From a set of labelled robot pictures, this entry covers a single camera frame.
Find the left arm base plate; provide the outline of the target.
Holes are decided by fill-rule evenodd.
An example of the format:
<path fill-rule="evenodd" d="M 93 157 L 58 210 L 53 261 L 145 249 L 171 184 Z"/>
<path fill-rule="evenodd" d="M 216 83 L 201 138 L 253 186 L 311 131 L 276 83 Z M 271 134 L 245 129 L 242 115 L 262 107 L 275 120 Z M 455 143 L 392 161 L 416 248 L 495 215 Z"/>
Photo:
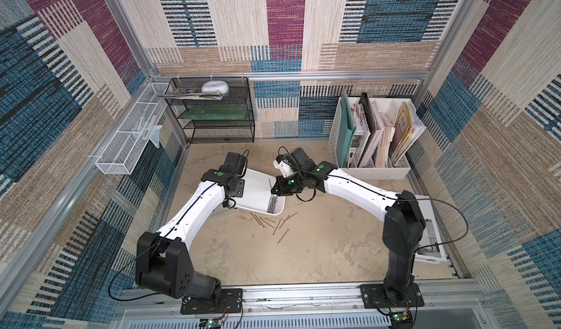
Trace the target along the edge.
<path fill-rule="evenodd" d="M 181 314 L 238 314 L 241 313 L 242 288 L 222 289 L 218 298 L 201 300 L 193 296 L 182 298 Z"/>

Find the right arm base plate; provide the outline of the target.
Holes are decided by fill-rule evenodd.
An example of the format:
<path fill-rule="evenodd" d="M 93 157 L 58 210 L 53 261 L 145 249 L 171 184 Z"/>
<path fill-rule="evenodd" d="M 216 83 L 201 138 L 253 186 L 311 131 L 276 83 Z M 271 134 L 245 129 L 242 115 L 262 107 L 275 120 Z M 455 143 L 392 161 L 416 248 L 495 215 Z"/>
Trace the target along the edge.
<path fill-rule="evenodd" d="M 415 308 L 425 305 L 417 283 L 409 285 L 405 291 L 386 287 L 382 283 L 360 285 L 359 290 L 366 309 L 396 309 L 406 308 L 407 305 Z"/>

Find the white plastic storage box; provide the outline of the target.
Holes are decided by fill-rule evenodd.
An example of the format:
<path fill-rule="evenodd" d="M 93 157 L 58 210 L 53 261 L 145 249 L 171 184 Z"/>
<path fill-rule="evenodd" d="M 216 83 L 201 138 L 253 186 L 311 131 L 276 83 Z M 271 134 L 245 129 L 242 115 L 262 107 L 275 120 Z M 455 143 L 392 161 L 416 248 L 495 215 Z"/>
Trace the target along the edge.
<path fill-rule="evenodd" d="M 267 213 L 267 207 L 272 195 L 271 190 L 276 182 L 274 176 L 264 174 L 259 171 L 247 169 L 245 176 L 245 189 L 242 198 L 234 198 L 236 209 L 243 209 L 250 212 L 278 216 L 285 208 L 285 197 L 278 197 L 276 213 Z"/>

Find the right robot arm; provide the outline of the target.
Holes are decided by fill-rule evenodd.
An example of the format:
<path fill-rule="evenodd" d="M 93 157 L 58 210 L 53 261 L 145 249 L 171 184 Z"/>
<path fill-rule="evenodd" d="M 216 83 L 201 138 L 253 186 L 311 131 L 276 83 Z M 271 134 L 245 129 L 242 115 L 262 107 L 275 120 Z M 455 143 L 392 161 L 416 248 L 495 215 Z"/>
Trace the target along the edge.
<path fill-rule="evenodd" d="M 389 263 L 383 284 L 365 296 L 373 307 L 421 302 L 413 266 L 426 221 L 413 193 L 374 187 L 327 161 L 316 164 L 301 148 L 278 155 L 273 165 L 280 171 L 271 190 L 274 195 L 298 195 L 308 188 L 347 200 L 383 222 L 382 241 L 389 250 Z"/>

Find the white Inedia magazine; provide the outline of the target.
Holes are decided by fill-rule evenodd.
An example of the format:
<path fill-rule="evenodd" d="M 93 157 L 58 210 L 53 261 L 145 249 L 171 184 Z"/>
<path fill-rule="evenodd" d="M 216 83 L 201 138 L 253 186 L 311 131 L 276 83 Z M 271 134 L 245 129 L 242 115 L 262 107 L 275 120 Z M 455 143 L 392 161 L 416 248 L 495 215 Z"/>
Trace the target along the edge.
<path fill-rule="evenodd" d="M 435 217 L 434 208 L 428 196 L 416 195 L 419 208 L 426 222 L 419 246 L 427 246 L 416 252 L 416 260 L 423 263 L 440 264 L 446 262 L 446 252 L 443 246 L 434 246 L 441 243 L 442 237 Z"/>

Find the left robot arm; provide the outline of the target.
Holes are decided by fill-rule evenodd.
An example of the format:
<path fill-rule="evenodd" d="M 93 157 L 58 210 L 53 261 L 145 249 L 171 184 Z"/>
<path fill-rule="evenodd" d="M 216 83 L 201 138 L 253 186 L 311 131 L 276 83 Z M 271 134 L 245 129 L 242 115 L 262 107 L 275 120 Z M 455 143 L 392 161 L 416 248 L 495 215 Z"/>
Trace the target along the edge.
<path fill-rule="evenodd" d="M 247 165 L 246 153 L 228 153 L 220 168 L 203 174 L 193 196 L 169 222 L 141 235 L 135 264 L 138 286 L 175 299 L 220 304 L 221 281 L 196 272 L 189 249 L 210 214 L 243 195 Z"/>

